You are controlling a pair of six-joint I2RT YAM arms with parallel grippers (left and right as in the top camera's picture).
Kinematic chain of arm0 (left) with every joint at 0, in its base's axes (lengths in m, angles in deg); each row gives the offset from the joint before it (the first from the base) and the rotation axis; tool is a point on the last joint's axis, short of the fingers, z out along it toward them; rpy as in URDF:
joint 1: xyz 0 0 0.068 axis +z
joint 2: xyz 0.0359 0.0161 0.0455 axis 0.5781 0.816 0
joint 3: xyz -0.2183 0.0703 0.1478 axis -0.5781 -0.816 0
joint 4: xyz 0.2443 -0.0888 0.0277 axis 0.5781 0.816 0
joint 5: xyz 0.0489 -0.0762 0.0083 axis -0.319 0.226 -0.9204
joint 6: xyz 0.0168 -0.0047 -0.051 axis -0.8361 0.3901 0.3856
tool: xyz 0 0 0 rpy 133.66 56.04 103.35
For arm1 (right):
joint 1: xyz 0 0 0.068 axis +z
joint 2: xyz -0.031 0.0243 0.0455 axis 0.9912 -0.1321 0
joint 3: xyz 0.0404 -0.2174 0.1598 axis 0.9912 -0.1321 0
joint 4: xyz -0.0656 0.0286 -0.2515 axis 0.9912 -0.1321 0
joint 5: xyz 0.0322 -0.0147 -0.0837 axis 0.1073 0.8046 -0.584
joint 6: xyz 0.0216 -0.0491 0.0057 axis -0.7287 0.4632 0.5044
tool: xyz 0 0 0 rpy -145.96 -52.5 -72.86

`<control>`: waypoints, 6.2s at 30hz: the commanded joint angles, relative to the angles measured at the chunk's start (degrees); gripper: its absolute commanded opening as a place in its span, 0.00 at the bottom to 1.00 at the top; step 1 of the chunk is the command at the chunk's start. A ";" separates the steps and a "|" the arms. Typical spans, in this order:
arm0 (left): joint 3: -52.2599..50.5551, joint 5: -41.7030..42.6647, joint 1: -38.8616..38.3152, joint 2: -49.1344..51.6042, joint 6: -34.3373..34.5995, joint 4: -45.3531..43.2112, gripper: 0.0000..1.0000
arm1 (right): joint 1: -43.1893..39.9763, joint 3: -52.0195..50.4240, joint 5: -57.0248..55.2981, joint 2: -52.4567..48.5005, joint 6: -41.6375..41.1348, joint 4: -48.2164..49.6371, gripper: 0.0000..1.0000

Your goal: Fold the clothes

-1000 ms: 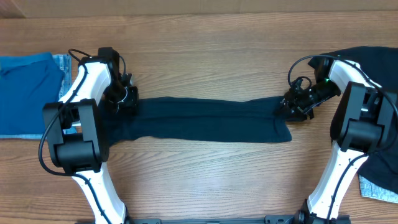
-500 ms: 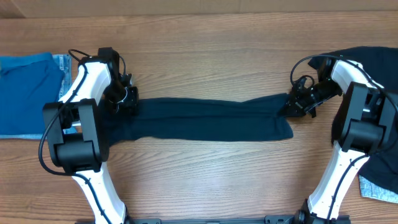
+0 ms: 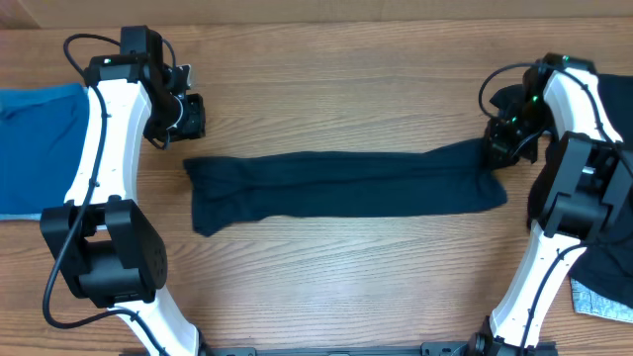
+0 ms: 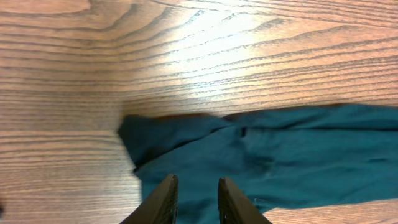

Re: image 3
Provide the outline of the dark navy t-shirt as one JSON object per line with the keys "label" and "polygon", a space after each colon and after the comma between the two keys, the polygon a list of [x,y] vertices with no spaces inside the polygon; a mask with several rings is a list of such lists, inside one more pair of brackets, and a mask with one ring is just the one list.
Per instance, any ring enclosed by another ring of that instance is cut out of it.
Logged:
{"label": "dark navy t-shirt", "polygon": [[254,158],[196,157],[194,231],[211,236],[274,216],[397,218],[478,213],[507,201],[470,139],[424,153],[304,151]]}

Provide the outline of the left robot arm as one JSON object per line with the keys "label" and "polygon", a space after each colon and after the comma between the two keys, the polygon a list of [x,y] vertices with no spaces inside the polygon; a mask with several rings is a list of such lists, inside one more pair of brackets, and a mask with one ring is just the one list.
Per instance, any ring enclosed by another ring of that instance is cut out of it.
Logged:
{"label": "left robot arm", "polygon": [[202,332],[179,310],[167,285],[165,244],[137,203],[144,142],[164,150],[206,133],[192,68],[147,26],[130,26],[119,52],[93,57],[80,71],[89,119],[81,159],[61,206],[45,209],[41,233],[53,256],[52,279],[119,317],[150,355],[205,355]]}

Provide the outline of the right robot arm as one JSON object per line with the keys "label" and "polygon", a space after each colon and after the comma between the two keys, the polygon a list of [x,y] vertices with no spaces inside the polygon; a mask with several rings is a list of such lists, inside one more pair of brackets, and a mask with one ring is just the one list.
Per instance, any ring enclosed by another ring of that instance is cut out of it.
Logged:
{"label": "right robot arm", "polygon": [[561,284],[587,249],[602,245],[632,187],[632,154],[599,94],[586,59],[548,53],[521,65],[521,84],[497,91],[488,113],[485,163],[503,168],[536,161],[538,140],[555,147],[528,199],[530,236],[503,299],[467,342],[426,342],[426,355],[554,355],[540,330]]}

